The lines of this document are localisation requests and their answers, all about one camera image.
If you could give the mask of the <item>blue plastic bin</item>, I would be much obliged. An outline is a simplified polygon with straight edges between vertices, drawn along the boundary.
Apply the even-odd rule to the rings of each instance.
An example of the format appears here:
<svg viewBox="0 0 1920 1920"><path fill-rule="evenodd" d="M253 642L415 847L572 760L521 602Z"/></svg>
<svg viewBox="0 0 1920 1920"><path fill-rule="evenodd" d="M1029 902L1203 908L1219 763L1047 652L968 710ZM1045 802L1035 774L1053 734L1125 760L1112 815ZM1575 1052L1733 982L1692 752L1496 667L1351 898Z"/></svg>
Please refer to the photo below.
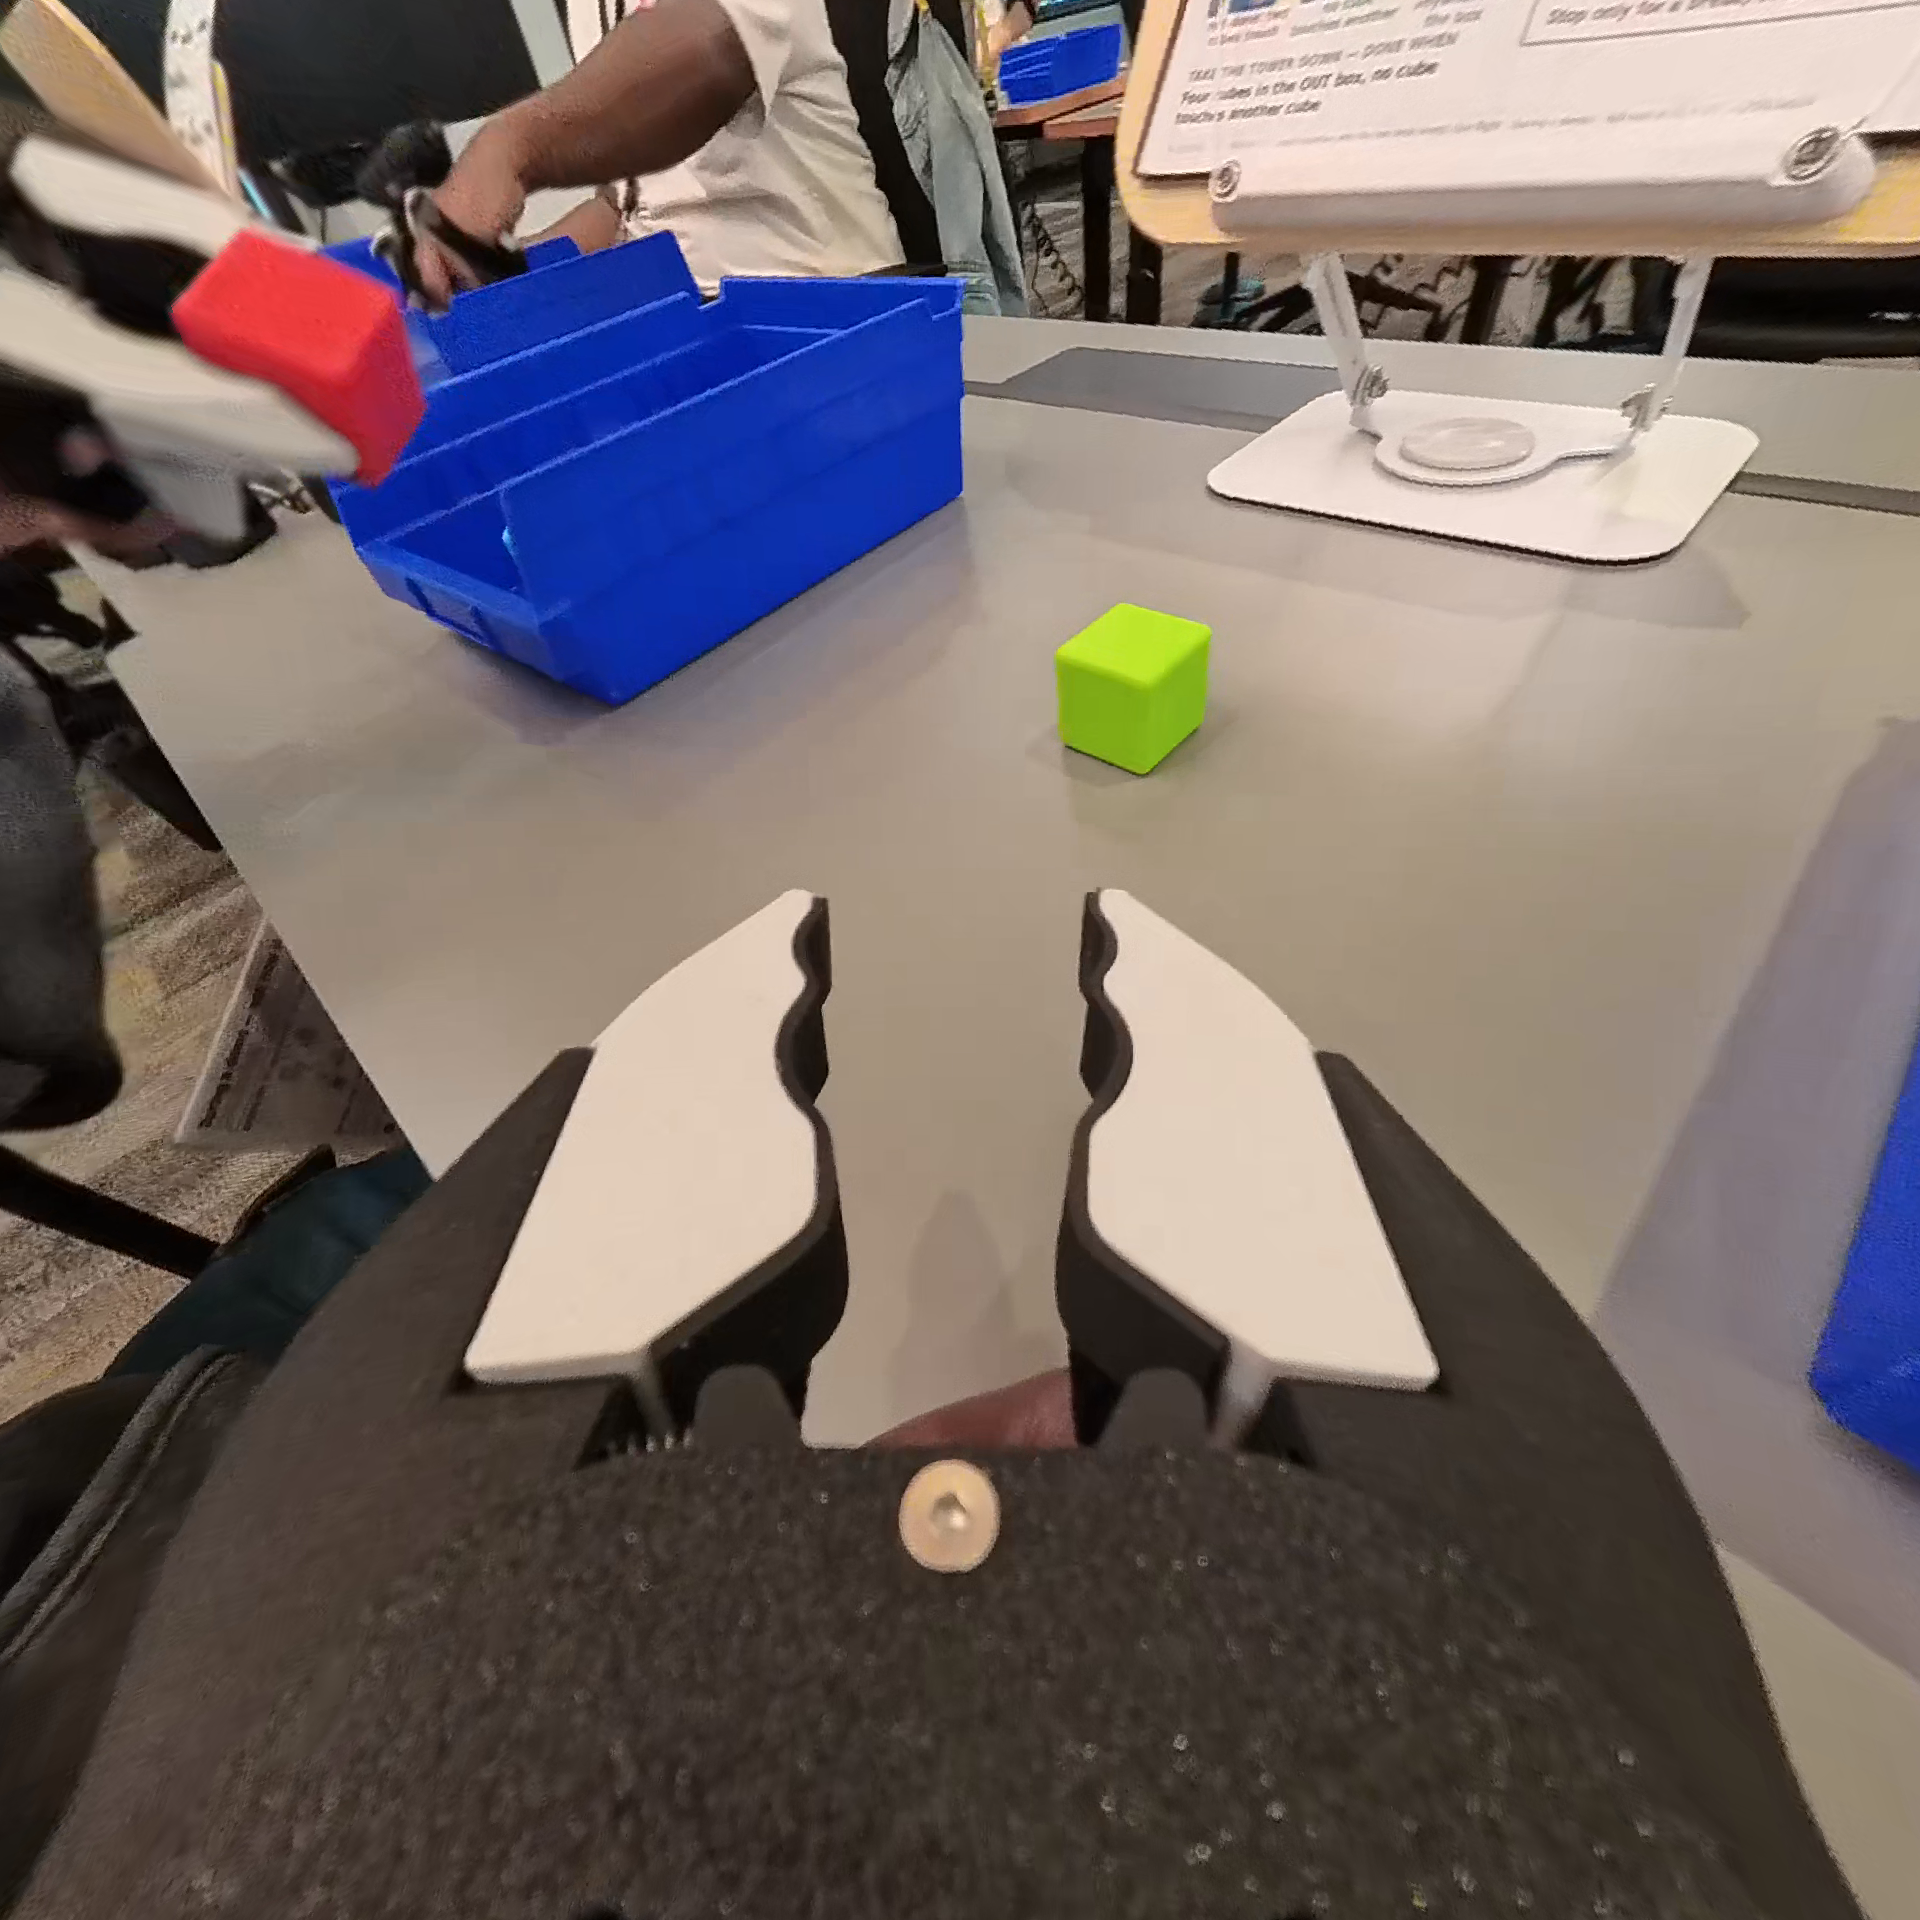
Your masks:
<svg viewBox="0 0 1920 1920"><path fill-rule="evenodd" d="M1918 1046L1888 1115L1808 1384L1840 1431L1918 1472Z"/></svg>
<svg viewBox="0 0 1920 1920"><path fill-rule="evenodd" d="M526 269L454 295L441 315L405 317L431 376L454 376L573 333L635 319L646 343L684 344L709 331L707 299L672 232L579 254L565 239L527 246Z"/></svg>
<svg viewBox="0 0 1920 1920"><path fill-rule="evenodd" d="M959 499L959 279L732 279L448 374L374 486L374 586L619 706Z"/></svg>

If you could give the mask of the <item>person's left forearm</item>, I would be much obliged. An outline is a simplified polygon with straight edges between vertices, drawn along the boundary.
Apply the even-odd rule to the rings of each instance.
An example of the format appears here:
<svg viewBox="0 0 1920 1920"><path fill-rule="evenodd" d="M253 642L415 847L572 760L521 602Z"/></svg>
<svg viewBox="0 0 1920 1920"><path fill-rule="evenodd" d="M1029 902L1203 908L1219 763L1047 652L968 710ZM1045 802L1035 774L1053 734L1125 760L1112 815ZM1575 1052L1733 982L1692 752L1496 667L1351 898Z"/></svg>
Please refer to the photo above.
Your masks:
<svg viewBox="0 0 1920 1920"><path fill-rule="evenodd" d="M105 1021L105 932L79 771L93 763L191 845L222 847L113 675L69 679L27 639L100 656L131 627L57 587L52 552L3 568L3 1128L38 1133L111 1104L123 1068Z"/></svg>

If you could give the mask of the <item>person's leg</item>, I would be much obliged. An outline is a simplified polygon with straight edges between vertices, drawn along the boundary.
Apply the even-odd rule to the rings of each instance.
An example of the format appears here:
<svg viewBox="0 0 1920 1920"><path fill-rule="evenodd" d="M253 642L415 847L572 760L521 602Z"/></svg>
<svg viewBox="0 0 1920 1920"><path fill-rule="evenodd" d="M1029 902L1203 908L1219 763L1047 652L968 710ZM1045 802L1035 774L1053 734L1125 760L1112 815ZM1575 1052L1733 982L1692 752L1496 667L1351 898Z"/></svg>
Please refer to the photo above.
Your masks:
<svg viewBox="0 0 1920 1920"><path fill-rule="evenodd" d="M116 1373L160 1373L213 1349L276 1359L431 1176L403 1146L281 1182L116 1356Z"/></svg>

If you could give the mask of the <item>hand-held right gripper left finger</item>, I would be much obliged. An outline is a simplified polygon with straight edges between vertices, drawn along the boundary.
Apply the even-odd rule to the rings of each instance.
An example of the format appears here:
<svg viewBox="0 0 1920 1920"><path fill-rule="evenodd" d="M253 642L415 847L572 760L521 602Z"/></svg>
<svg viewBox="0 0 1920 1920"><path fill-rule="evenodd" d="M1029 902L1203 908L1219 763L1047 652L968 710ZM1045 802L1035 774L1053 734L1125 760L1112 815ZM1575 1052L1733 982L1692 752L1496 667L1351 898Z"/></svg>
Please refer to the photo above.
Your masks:
<svg viewBox="0 0 1920 1920"><path fill-rule="evenodd" d="M801 1418L847 1307L829 991L829 906L791 890L600 1030L471 1332L475 1384L624 1383L668 1443L743 1367Z"/></svg>

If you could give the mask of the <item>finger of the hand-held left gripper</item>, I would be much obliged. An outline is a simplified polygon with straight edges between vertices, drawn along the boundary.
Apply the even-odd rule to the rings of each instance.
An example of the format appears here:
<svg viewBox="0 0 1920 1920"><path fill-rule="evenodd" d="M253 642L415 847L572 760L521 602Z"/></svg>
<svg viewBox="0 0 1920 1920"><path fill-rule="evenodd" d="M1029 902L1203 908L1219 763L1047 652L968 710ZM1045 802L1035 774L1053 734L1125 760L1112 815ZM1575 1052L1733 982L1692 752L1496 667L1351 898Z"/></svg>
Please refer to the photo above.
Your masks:
<svg viewBox="0 0 1920 1920"><path fill-rule="evenodd" d="M200 362L171 328L116 324L33 274L3 276L3 370L16 367L93 394L208 394L205 407L230 420L281 476L349 477L349 447L272 387Z"/></svg>
<svg viewBox="0 0 1920 1920"><path fill-rule="evenodd" d="M305 252L241 199L61 135L5 151L5 260L100 312L168 312L240 236Z"/></svg>

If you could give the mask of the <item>green cube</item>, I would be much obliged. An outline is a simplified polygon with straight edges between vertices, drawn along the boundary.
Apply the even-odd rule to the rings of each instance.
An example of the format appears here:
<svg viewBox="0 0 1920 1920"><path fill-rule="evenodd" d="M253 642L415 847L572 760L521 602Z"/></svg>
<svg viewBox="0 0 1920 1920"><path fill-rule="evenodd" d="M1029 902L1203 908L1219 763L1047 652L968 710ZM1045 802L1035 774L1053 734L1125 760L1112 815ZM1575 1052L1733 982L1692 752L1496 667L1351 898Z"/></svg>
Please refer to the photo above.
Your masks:
<svg viewBox="0 0 1920 1920"><path fill-rule="evenodd" d="M1212 627L1116 603L1053 656L1057 738L1131 778L1151 774L1209 706Z"/></svg>

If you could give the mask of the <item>red cube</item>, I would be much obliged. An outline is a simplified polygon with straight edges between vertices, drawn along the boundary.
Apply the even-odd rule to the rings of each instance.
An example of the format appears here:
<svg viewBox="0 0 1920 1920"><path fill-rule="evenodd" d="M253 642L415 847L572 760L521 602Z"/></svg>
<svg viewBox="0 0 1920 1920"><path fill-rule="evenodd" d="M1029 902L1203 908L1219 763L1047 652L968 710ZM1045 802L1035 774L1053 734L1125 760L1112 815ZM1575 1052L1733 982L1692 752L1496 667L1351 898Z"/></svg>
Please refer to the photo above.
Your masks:
<svg viewBox="0 0 1920 1920"><path fill-rule="evenodd" d="M240 230L167 312L200 362L265 381L345 440L361 486L388 477L424 419L400 304L323 252Z"/></svg>

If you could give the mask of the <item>printed paper sheet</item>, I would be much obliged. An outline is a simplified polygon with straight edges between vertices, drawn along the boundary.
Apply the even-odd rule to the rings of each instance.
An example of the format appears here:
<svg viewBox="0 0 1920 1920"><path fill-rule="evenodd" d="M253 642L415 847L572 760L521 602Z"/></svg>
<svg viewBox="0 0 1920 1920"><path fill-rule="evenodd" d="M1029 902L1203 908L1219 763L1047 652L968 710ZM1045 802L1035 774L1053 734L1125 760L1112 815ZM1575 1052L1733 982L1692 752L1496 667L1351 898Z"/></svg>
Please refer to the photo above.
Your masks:
<svg viewBox="0 0 1920 1920"><path fill-rule="evenodd" d="M173 1142L209 1154L357 1162L403 1142L320 996L272 924L260 920L215 1027Z"/></svg>

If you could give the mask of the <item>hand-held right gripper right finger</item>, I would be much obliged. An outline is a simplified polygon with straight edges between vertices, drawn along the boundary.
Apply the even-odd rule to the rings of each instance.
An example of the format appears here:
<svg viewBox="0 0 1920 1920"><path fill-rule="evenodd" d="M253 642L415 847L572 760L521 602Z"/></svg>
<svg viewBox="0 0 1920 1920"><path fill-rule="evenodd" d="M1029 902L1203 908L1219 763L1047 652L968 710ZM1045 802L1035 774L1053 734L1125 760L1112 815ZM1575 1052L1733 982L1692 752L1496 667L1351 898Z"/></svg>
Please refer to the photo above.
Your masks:
<svg viewBox="0 0 1920 1920"><path fill-rule="evenodd" d="M1248 1439L1288 1384L1422 1394L1443 1370L1305 1030L1120 887L1083 901L1086 1108L1057 1231L1083 1436L1174 1373Z"/></svg>

